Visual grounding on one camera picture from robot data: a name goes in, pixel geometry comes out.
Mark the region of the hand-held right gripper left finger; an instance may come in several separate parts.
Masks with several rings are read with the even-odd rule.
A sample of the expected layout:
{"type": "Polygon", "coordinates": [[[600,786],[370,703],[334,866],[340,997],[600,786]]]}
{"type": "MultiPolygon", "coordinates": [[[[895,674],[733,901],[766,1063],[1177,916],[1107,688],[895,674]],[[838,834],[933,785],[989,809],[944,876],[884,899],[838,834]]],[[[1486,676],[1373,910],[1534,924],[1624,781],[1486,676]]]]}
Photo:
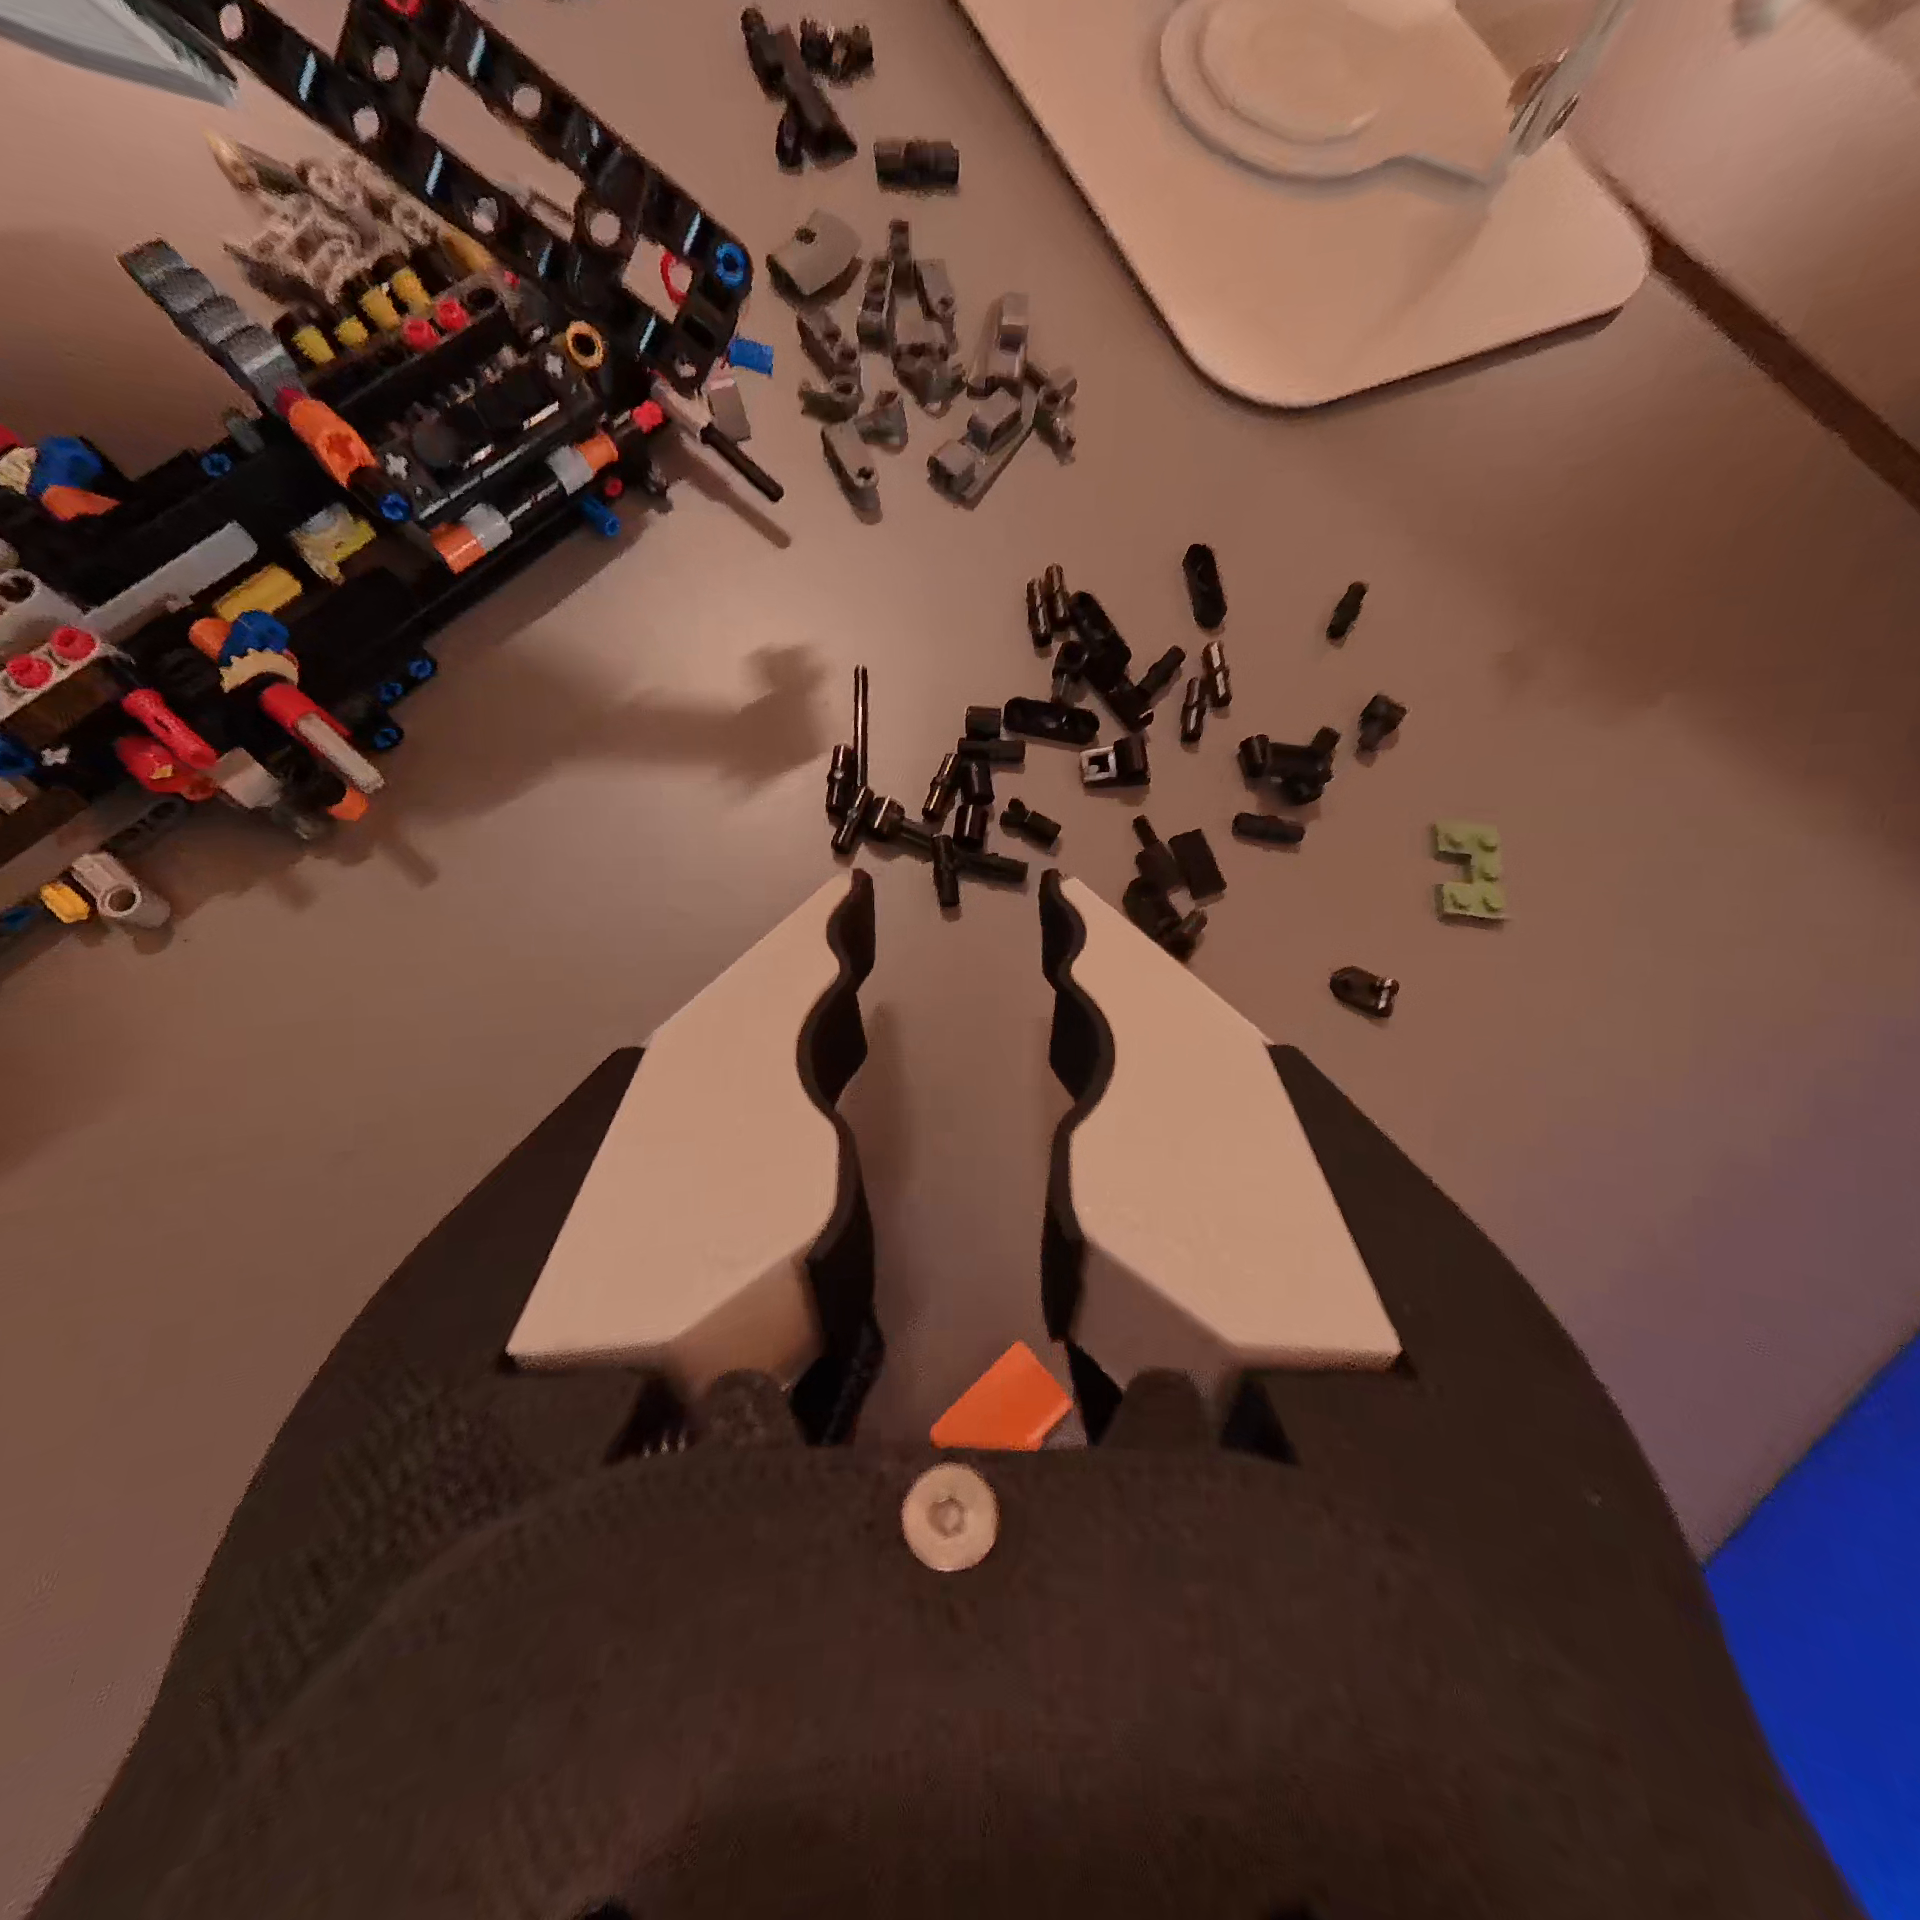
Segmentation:
{"type": "Polygon", "coordinates": [[[648,1034],[505,1338],[516,1372],[630,1367],[691,1403],[726,1376],[848,1442],[884,1358],[843,1093],[874,884],[846,869],[648,1034]]]}

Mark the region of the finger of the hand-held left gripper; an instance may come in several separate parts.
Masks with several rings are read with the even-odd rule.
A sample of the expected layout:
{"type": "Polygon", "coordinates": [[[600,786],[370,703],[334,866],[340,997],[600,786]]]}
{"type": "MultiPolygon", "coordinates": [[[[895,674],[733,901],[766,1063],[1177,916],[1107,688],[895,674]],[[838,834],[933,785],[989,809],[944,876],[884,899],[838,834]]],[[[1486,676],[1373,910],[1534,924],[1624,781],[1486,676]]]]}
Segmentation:
{"type": "Polygon", "coordinates": [[[230,61],[170,2],[2,2],[2,39],[186,100],[240,94],[230,61]]]}

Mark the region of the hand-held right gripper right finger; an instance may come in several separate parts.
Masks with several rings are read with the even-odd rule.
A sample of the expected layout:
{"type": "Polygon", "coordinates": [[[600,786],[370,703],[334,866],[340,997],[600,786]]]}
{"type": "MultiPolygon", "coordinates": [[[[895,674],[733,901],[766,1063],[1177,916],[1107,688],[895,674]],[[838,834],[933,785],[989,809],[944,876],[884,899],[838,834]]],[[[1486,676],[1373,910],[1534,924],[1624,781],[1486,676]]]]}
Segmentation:
{"type": "Polygon", "coordinates": [[[1069,1093],[1042,1215],[1042,1317],[1087,1441],[1149,1372],[1230,1403],[1268,1372],[1405,1358],[1274,1041],[1124,910],[1040,888],[1047,1064],[1069,1093]]]}

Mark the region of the black lego frame assembly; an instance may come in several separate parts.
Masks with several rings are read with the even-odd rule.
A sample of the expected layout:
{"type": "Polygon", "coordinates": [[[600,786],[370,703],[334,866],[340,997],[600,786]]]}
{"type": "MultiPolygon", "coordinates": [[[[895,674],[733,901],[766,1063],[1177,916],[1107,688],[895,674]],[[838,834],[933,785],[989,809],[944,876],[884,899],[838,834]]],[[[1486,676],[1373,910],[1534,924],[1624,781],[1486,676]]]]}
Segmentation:
{"type": "Polygon", "coordinates": [[[316,42],[272,2],[159,2],[230,70],[589,322],[610,366],[695,394],[753,287],[746,239],[469,2],[347,2],[316,42]]]}

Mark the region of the pile of black lego pieces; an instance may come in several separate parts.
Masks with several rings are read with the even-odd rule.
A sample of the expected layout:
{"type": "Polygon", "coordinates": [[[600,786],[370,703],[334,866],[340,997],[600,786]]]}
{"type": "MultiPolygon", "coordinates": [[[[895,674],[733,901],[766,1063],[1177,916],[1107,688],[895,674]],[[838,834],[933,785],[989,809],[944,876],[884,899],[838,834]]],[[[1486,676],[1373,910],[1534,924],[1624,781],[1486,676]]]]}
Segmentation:
{"type": "MultiPolygon", "coordinates": [[[[853,861],[864,842],[897,846],[931,861],[933,899],[954,916],[964,879],[1021,888],[1028,861],[989,850],[999,826],[1035,851],[1060,850],[1059,820],[1019,796],[996,805],[996,772],[1021,772],[1028,746],[1070,748],[1087,794],[1140,794],[1149,786],[1149,725],[1165,694],[1180,688],[1177,746],[1198,748],[1212,715],[1229,715],[1235,683],[1225,644],[1225,591],[1214,553],[1194,542],[1183,556],[1188,611],[1212,635],[1198,654],[1198,674],[1185,676],[1188,654],[1173,644],[1160,659],[1134,674],[1134,651],[1114,618],[1087,591],[1069,591],[1059,564],[1026,584],[1026,621],[1035,651],[1053,664],[1047,696],[1012,696],[999,704],[970,704],[964,731],[924,790],[912,820],[906,805],[872,785],[872,688],[869,671],[853,674],[853,737],[832,746],[826,776],[828,851],[853,861]]],[[[1305,740],[1281,740],[1251,731],[1235,746],[1235,765],[1249,790],[1277,799],[1281,809],[1242,809],[1229,834],[1243,846],[1295,850],[1305,813],[1327,796],[1337,774],[1343,727],[1321,725],[1305,740]]],[[[1160,835],[1140,813],[1136,876],[1119,896],[1124,919],[1177,960],[1188,960],[1209,927],[1205,901],[1229,891],[1225,873],[1201,829],[1160,835]]]]}

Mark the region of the orange lego panel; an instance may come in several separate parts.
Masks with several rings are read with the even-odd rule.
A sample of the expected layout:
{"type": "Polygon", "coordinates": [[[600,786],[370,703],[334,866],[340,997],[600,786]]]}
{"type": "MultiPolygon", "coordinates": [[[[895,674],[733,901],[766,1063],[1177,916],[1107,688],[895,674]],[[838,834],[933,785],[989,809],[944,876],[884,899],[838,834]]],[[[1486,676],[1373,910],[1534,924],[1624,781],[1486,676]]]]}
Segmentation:
{"type": "Polygon", "coordinates": [[[1017,1338],[947,1403],[929,1441],[941,1452],[1042,1452],[1070,1422],[1070,1392],[1028,1341],[1017,1338]]]}

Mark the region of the multicoloured lego chassis model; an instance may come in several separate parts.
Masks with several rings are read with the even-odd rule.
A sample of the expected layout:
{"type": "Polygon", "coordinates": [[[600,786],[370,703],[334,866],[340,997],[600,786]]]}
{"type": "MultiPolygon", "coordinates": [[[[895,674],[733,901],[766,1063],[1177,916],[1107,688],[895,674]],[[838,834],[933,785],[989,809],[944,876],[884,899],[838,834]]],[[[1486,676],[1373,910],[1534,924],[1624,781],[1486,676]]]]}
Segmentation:
{"type": "Polygon", "coordinates": [[[230,254],[275,322],[159,239],[120,268],[245,405],[144,474],[2,435],[2,966],[76,924],[168,930],[134,861],[197,813],[359,823],[433,637],[662,501],[673,424],[782,498],[720,409],[729,357],[673,399],[366,160],[209,144],[262,208],[230,254]]]}

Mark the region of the pile of grey lego pieces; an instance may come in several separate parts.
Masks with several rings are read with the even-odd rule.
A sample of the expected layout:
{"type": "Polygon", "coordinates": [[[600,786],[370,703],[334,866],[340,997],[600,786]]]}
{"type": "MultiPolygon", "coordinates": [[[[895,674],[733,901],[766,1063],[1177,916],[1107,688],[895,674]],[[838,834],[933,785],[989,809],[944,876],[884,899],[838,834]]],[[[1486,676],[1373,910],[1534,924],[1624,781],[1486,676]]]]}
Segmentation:
{"type": "Polygon", "coordinates": [[[1079,372],[1040,352],[1028,293],[986,302],[968,331],[947,263],[907,223],[864,246],[826,208],[782,239],[766,273],[795,320],[804,424],[863,523],[881,519],[907,453],[956,510],[978,510],[1028,445],[1074,458],[1079,372]]]}

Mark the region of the blue object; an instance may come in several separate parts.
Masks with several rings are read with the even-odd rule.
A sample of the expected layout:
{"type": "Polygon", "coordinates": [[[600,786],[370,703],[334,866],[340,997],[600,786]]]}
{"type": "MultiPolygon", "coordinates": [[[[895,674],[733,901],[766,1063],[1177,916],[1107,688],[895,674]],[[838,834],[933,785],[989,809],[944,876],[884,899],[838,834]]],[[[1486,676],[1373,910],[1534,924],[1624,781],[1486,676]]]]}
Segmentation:
{"type": "Polygon", "coordinates": [[[1868,1917],[1916,1917],[1916,1341],[1757,1503],[1709,1586],[1763,1737],[1868,1917]]]}

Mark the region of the white desk stand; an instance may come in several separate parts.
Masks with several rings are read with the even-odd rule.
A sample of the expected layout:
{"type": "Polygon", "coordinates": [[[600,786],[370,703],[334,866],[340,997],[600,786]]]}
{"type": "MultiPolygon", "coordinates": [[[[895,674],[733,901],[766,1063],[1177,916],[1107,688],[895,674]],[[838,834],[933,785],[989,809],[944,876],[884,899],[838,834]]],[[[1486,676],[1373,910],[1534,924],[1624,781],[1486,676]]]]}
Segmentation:
{"type": "Polygon", "coordinates": [[[1461,2],[960,2],[1185,358],[1308,413],[1616,314],[1645,241],[1461,2]]]}

